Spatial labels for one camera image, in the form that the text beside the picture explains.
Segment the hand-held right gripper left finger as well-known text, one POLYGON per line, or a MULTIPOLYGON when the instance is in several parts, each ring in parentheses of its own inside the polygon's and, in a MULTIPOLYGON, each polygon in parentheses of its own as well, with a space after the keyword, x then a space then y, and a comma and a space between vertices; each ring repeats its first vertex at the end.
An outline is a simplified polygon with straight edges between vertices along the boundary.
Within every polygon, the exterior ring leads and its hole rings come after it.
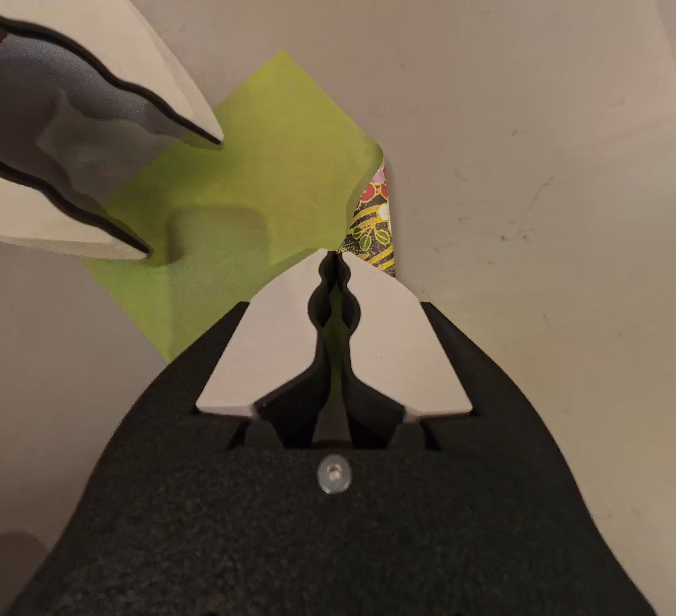
POLYGON ((284 446, 310 446, 331 391, 324 328, 334 283, 335 253, 319 249, 250 299, 198 411, 266 422, 284 446))

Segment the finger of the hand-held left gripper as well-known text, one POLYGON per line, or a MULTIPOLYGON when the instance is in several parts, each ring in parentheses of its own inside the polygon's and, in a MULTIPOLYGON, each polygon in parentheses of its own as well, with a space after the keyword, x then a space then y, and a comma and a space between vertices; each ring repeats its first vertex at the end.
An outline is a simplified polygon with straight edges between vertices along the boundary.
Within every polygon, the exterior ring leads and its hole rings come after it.
POLYGON ((145 260, 151 249, 97 202, 1 163, 1 242, 96 260, 145 260))
POLYGON ((61 46, 115 88, 222 143, 223 130, 205 96, 130 0, 1 0, 1 27, 61 46))

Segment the green floral origami paper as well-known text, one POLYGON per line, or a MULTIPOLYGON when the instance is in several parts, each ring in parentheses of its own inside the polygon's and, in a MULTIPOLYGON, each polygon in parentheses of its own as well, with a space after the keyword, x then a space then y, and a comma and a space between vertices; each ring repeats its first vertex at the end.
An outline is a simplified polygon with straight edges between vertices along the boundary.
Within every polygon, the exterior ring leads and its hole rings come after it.
POLYGON ((346 236, 382 148, 287 53, 216 107, 224 143, 186 135, 104 207, 152 249, 84 260, 166 362, 241 301, 346 236))

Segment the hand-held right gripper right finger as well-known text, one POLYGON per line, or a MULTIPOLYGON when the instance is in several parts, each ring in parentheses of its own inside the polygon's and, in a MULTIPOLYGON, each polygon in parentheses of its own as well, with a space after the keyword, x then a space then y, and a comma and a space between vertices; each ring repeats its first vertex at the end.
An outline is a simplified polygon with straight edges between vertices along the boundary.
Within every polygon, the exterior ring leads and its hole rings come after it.
POLYGON ((350 425, 386 446, 401 425, 469 416, 472 402, 413 292, 349 252, 337 256, 337 275, 350 425))

